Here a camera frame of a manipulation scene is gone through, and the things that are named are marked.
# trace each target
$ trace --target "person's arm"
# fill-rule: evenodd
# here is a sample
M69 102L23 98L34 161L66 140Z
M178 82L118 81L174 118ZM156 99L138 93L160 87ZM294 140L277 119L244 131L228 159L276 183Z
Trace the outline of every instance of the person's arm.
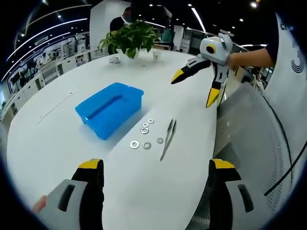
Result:
M118 27L118 19L115 18L111 21L110 23L110 32L111 32L111 35L115 35L117 30L119 30L119 27Z
M254 66L254 67L274 67L274 60L267 49L249 51L245 53L233 53L229 56L228 66Z

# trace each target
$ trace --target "black cable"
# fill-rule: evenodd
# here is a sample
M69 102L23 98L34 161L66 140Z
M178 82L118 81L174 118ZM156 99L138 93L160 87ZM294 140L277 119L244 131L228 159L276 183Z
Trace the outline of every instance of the black cable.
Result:
M288 171L282 176L282 178L280 178L280 180L278 182L276 182L276 184L273 185L272 188L270 188L265 194L264 196L267 196L271 191L273 191L286 177L287 175L292 171L292 169L294 168L294 166L296 165L296 163L298 162L298 160L300 159L300 157L302 156L303 152L305 151L307 146L307 140L305 142L305 145L303 146L301 152L299 153L299 155L297 156L297 158L295 159L295 161L293 162L293 164L291 165L291 167L288 169Z
M286 142L286 146L287 146L288 153L289 153L290 165L292 165L292 159L291 159L291 152L290 152L289 142L288 142L288 138L287 138L286 132L285 132L285 130L283 128L283 125L282 125L281 121L279 120L279 117L275 113L275 110L273 109L273 107L268 102L268 100L264 96L262 96L262 97L267 102L268 106L271 108L271 110L272 110L272 112L273 112L273 114L274 114L274 116L275 116L275 118L276 118L276 120L277 120L277 122L278 122L278 124L279 124L279 126L280 126L280 128L282 130L282 132L283 132L283 137L284 137L284 140Z

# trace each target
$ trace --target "gray gripper handle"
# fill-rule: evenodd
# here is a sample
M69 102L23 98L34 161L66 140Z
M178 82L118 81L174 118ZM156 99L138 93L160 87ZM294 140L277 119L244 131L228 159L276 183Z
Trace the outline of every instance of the gray gripper handle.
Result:
M87 182L64 180L46 199L38 218L52 230L79 230L81 199Z

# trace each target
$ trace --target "white pot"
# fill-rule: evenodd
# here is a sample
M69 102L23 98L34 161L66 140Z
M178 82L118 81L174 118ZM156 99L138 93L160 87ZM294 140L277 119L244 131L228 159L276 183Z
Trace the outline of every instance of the white pot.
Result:
M125 55L125 54L123 53L123 51L121 51L121 49L116 49L116 51L117 51L118 54L119 54L120 62L123 63L123 64L133 63L133 62L135 62L135 60L137 60L137 59L139 58L139 50L138 50L138 49L136 49L136 54L135 54L134 59L131 59L130 57L128 57L127 55Z

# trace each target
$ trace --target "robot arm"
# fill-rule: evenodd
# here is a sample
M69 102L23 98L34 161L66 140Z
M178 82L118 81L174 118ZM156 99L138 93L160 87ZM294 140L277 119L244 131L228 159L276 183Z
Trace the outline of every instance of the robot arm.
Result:
M208 68L212 62L214 80L207 101L207 108L210 107L219 97L221 86L228 78L229 68L227 66L227 59L232 47L233 42L226 34L219 33L218 37L203 39L200 46L201 53L175 74L172 84L184 81L200 70Z

